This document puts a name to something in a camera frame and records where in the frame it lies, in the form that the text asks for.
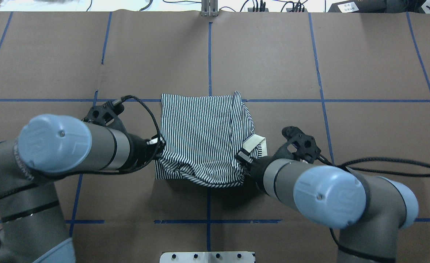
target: metal bracket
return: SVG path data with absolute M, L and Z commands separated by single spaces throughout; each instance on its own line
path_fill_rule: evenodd
M 255 253 L 248 251 L 166 252 L 160 263 L 255 263 Z
M 201 0 L 201 16 L 218 16 L 218 0 Z

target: blue and white striped fabric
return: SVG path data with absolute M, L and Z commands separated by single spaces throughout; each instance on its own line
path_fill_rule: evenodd
M 242 185 L 243 170 L 235 155 L 254 134 L 254 123 L 240 93 L 210 97 L 163 94 L 161 103 L 166 148 L 156 162 L 156 178 L 188 179 L 214 188 Z M 257 145 L 251 156 L 261 155 Z

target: white metal plate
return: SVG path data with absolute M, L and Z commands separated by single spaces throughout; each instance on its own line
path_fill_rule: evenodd
M 249 251 L 165 252 L 160 263 L 255 263 Z

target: white label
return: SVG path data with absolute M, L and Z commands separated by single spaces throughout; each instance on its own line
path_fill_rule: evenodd
M 356 6 L 355 2 L 344 3 L 341 5 L 337 5 L 337 7 L 340 9 L 342 13 L 359 11 L 359 8 Z

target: striped cloth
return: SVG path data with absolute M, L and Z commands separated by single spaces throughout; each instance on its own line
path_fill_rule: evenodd
M 243 184 L 235 160 L 254 123 L 239 92 L 232 96 L 183 97 L 163 94 L 161 134 L 166 140 L 156 162 L 157 179 L 188 179 L 206 187 Z M 260 145 L 251 157 L 262 155 Z

